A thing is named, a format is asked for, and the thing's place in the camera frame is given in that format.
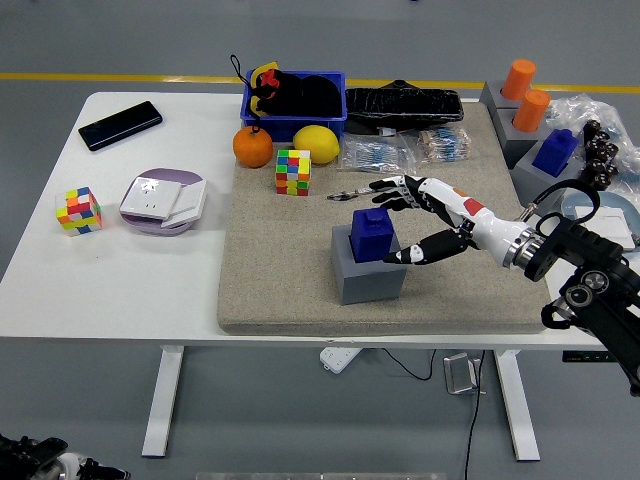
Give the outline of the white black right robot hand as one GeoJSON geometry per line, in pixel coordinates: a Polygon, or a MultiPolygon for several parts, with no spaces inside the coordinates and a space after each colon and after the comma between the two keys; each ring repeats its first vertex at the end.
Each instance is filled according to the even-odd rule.
{"type": "Polygon", "coordinates": [[[498,218],[478,200],[441,180],[409,175],[369,184],[372,202],[401,211],[423,209],[436,214],[449,228],[384,257],[386,263],[426,265],[464,252],[468,247],[488,252],[500,266],[512,268],[532,230],[522,221],[498,218]]]}

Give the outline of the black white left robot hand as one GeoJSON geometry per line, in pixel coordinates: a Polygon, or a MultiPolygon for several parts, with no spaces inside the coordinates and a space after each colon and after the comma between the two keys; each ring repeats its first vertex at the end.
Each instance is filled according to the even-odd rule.
{"type": "Polygon", "coordinates": [[[2,479],[130,479],[131,473],[104,465],[83,454],[68,452],[57,437],[45,440],[1,436],[2,479]]]}

